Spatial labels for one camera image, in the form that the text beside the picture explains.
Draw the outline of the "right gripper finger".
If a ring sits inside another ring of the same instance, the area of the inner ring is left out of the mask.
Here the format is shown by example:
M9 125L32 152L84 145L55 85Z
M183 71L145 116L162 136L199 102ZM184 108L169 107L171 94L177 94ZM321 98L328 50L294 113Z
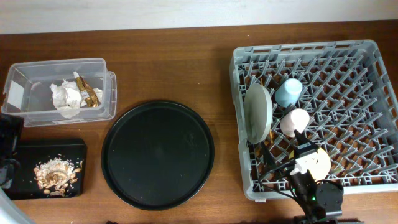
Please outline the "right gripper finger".
M294 131L295 138L298 142L298 148L304 148L311 146L311 141L306 138L306 136L300 133L298 130Z
M261 142L261 150L266 171L275 171L275 161L264 142Z

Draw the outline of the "wooden chopstick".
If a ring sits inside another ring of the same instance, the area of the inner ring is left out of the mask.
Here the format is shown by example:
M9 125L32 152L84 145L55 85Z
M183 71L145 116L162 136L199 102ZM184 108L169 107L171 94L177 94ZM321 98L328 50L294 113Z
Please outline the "wooden chopstick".
M269 131L269 142L270 142L270 143L269 143L270 146L274 144L272 130Z

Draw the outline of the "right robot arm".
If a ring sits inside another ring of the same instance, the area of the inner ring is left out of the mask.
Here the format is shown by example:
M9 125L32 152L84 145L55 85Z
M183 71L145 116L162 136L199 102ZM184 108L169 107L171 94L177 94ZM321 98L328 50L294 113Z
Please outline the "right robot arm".
M286 178L290 195L279 190L275 192L293 199L303 210L303 216L293 217L293 223L338 223L342 215L343 186L325 176L330 170L330 159L325 150L294 131L298 142L293 158L283 164L276 164L267 146L260 143L264 158L264 175L274 174L276 179Z

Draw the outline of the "grey plate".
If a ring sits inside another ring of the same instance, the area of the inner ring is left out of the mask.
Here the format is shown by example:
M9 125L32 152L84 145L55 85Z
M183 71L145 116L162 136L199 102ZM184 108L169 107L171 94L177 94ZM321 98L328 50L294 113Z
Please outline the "grey plate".
M272 100L268 90L261 84L252 84L246 92L244 117L248 141L257 144L265 140L271 130Z

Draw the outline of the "food scraps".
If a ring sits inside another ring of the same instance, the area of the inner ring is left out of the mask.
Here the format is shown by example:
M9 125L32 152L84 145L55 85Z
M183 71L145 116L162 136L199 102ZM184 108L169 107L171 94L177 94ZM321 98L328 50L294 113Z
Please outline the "food scraps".
M48 197L70 197L75 185L80 183L78 175L83 173L83 160L73 162L65 156L39 162L33 169L34 180L39 190Z

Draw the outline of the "gold foil wrapper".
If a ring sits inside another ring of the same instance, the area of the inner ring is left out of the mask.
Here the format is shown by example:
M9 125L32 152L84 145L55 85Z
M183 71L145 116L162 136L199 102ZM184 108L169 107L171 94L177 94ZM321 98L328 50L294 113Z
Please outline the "gold foil wrapper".
M82 98L81 107L88 106L90 108L97 107L100 105L100 100L95 93L94 89L89 86L87 81L81 77L77 72L73 72L73 76L76 81L76 85L80 91Z

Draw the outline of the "white tissue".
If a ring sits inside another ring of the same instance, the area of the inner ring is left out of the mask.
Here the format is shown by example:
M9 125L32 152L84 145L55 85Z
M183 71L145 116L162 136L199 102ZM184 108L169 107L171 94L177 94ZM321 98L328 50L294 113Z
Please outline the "white tissue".
M85 107L86 101L82 98L76 81L66 81L60 86L51 84L53 105L57 110L61 110L60 114L65 118L76 116L81 107Z

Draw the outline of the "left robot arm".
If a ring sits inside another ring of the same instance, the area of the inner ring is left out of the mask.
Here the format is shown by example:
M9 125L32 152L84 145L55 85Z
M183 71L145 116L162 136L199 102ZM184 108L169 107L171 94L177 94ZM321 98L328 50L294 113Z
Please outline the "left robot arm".
M1 113L1 223L34 223L6 195L20 163L12 156L17 149L24 119L18 116Z

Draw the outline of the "light blue cup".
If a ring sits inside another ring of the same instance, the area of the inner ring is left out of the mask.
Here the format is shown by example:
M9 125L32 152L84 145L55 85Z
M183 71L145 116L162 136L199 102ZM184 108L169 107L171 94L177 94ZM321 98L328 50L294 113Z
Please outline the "light blue cup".
M299 100L302 89L303 85L298 79L286 79L275 92L275 101L283 108L288 107L290 104L294 105Z

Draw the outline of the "pink cup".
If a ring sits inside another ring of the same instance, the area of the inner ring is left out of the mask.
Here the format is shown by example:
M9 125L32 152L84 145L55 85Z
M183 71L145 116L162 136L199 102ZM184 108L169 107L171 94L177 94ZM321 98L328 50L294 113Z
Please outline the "pink cup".
M294 131L302 133L310 121L307 111L297 108L286 114L280 121L281 131L288 137L294 137Z

